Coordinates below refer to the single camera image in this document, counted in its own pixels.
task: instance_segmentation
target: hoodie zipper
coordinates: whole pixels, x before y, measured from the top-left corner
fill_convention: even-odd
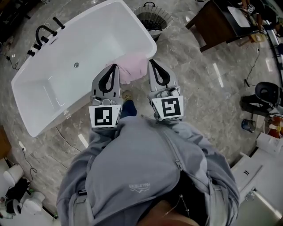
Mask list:
[[[173,153],[173,157],[174,157],[174,159],[175,159],[175,164],[177,165],[178,170],[179,170],[180,172],[183,171],[182,163],[181,163],[181,161],[179,160],[178,154],[177,154],[177,152],[176,152],[174,146],[172,145],[170,139],[168,138],[168,136],[166,135],[165,132],[161,131],[160,133],[162,133],[161,136],[164,138],[164,140],[165,140],[166,143],[168,144],[170,152]]]

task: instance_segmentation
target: white bathtub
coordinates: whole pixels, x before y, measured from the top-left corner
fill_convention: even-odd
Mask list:
[[[26,60],[12,80],[20,115],[33,137],[86,105],[93,79],[108,62],[134,52],[144,52],[150,59],[157,49],[121,0],[98,4],[65,26],[56,37],[50,35],[41,50],[34,49],[35,56]]]

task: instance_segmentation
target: marble floor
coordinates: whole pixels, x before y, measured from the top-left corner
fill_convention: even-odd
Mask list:
[[[19,66],[26,60],[26,52],[35,42],[35,30],[39,25],[49,23],[56,26],[52,17],[63,23],[86,9],[99,4],[101,0],[53,0],[47,5],[39,5],[30,12],[31,19],[25,20],[15,33],[11,49],[6,54]],[[131,9],[145,1],[125,0]],[[221,44],[203,53],[199,51],[199,41],[194,28],[187,30],[185,24],[192,19],[203,6],[195,0],[155,0],[155,4],[174,18],[157,42],[155,59],[168,65],[176,73],[182,88],[185,104],[184,120],[197,127],[211,143],[232,163],[239,152],[250,153],[260,130],[249,133],[241,129],[241,121],[250,118],[239,107],[242,95],[252,94],[253,87],[246,87],[243,79],[250,74],[249,81],[257,84],[270,81],[279,84],[279,74],[269,50],[269,43],[245,44],[237,42]],[[60,182],[72,159],[82,150],[84,144],[79,138],[88,140],[90,120],[88,105],[81,108],[56,128],[32,138],[27,133],[19,115],[11,80],[16,71],[4,57],[0,58],[0,124],[12,144],[9,155],[18,162],[30,178],[30,166],[24,160],[19,146],[21,141],[27,148],[27,159],[38,173],[33,174],[32,187],[41,191],[46,199],[44,205],[56,212],[56,197]],[[153,110],[146,95],[149,92],[148,78],[143,77],[123,90],[132,90],[138,113],[151,117]]]

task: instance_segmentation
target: white toilet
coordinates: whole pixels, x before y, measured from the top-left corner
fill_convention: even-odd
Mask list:
[[[23,169],[20,165],[14,165],[3,173],[9,186],[14,187],[23,176]]]
[[[42,210],[42,202],[44,199],[45,196],[42,193],[34,192],[30,198],[24,201],[23,206],[30,214],[36,214]]]

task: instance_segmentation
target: white box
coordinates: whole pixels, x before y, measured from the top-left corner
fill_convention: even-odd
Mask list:
[[[256,146],[270,154],[278,155],[283,146],[283,139],[261,133],[256,139]]]

